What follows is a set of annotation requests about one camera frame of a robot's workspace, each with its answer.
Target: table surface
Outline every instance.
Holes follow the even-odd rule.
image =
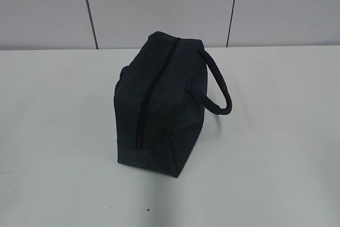
[[[207,51],[233,111],[206,111],[178,179],[116,161],[137,49],[0,52],[0,226],[339,227],[340,46]]]

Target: white wall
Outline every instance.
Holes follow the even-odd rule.
[[[85,0],[0,0],[0,50],[94,47]]]
[[[236,0],[229,46],[340,44],[340,0]]]
[[[89,0],[99,48],[161,30],[227,42],[233,0]],[[0,0],[1,49],[94,48],[85,0]],[[340,44],[340,0],[235,0],[229,46]]]

